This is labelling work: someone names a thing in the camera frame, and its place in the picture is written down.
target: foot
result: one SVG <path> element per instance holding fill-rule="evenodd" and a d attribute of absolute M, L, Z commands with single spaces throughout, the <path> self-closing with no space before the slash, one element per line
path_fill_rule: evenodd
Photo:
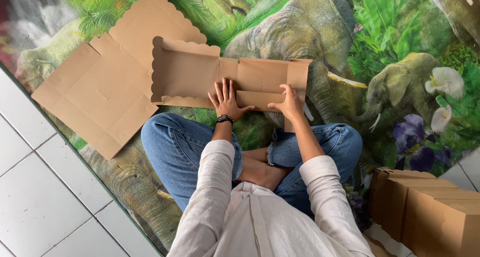
<path fill-rule="evenodd" d="M 261 162 L 268 163 L 267 147 L 259 148 L 259 149 L 255 149 L 255 150 L 243 151 L 243 155 L 247 156 L 249 158 L 256 159 L 256 160 L 261 161 Z"/>
<path fill-rule="evenodd" d="M 293 168 L 276 167 L 243 154 L 243 169 L 237 180 L 247 181 L 274 191 Z"/>

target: finger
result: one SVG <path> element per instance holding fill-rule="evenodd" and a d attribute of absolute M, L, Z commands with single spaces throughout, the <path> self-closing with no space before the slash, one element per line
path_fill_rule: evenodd
<path fill-rule="evenodd" d="M 247 107 L 241 108 L 240 111 L 242 113 L 246 113 L 246 112 L 249 112 L 249 111 L 253 111 L 254 109 L 255 109 L 255 106 L 247 106 Z"/>
<path fill-rule="evenodd" d="M 219 107 L 219 105 L 218 105 L 219 103 L 213 98 L 213 95 L 210 94 L 210 92 L 208 92 L 208 98 L 210 98 L 210 100 L 212 101 L 213 106 L 215 107 L 215 109 Z"/>
<path fill-rule="evenodd" d="M 271 109 L 278 109 L 278 110 L 282 110 L 282 104 L 281 103 L 269 103 L 268 106 L 269 108 Z"/>
<path fill-rule="evenodd" d="M 235 92 L 233 91 L 233 80 L 230 80 L 230 100 L 235 101 Z"/>
<path fill-rule="evenodd" d="M 215 90 L 216 90 L 216 95 L 218 97 L 218 102 L 220 103 L 223 101 L 223 96 L 222 96 L 222 91 L 220 91 L 218 82 L 215 82 Z"/>
<path fill-rule="evenodd" d="M 286 94 L 292 94 L 292 86 L 290 84 L 280 84 L 280 88 L 285 89 Z"/>
<path fill-rule="evenodd" d="M 222 78 L 222 84 L 223 84 L 223 100 L 227 101 L 229 99 L 229 87 L 227 86 L 227 80 L 225 78 Z"/>

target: brown box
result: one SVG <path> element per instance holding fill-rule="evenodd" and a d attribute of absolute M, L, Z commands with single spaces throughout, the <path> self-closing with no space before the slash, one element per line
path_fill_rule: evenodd
<path fill-rule="evenodd" d="M 108 33 L 81 43 L 32 98 L 110 160 L 158 109 L 150 87 L 159 35 L 207 42 L 167 0 L 138 0 Z"/>
<path fill-rule="evenodd" d="M 370 184 L 370 199 L 368 210 L 373 220 L 381 224 L 384 209 L 385 198 L 388 193 L 385 192 L 384 186 L 387 178 L 417 178 L 417 179 L 436 179 L 433 174 L 427 172 L 411 171 L 411 170 L 392 170 L 389 168 L 376 168 L 373 170 L 373 176 Z"/>
<path fill-rule="evenodd" d="M 207 93 L 216 95 L 214 82 L 233 80 L 239 107 L 255 106 L 257 111 L 273 111 L 267 105 L 285 100 L 287 83 L 305 101 L 310 59 L 290 61 L 258 58 L 220 57 L 220 47 L 186 43 L 181 40 L 153 39 L 152 104 L 214 108 Z M 285 131 L 293 132 L 289 122 Z"/>
<path fill-rule="evenodd" d="M 480 256 L 480 193 L 411 188 L 402 242 L 418 257 Z"/>
<path fill-rule="evenodd" d="M 395 257 L 395 255 L 389 253 L 387 249 L 384 247 L 384 245 L 378 241 L 373 239 L 372 237 L 362 233 L 363 238 L 367 241 L 371 252 L 376 256 L 376 257 Z"/>
<path fill-rule="evenodd" d="M 412 188 L 456 189 L 457 186 L 443 179 L 388 178 L 385 183 L 385 192 L 388 193 L 388 197 L 384 200 L 381 228 L 398 242 L 402 241 L 407 197 Z"/>

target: blue jeans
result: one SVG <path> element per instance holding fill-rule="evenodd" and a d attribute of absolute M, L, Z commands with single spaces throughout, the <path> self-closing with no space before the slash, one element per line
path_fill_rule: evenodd
<path fill-rule="evenodd" d="M 182 211 L 196 189 L 200 156 L 213 130 L 173 113 L 153 116 L 141 130 L 141 142 L 153 169 Z M 346 124 L 314 126 L 312 130 L 322 149 L 335 161 L 340 182 L 345 183 L 362 151 L 360 134 Z M 232 180 L 236 180 L 242 171 L 243 152 L 235 134 L 232 134 L 232 144 L 235 148 Z M 293 168 L 274 193 L 303 213 L 313 215 L 307 187 L 299 172 L 303 162 L 296 135 L 275 130 L 267 156 L 269 164 Z"/>

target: wristwatch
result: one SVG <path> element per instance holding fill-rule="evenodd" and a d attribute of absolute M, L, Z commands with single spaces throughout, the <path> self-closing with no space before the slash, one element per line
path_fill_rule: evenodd
<path fill-rule="evenodd" d="M 233 125 L 233 119 L 230 117 L 230 115 L 222 114 L 219 117 L 217 117 L 217 120 L 216 120 L 217 123 L 221 123 L 225 121 L 228 121 Z"/>

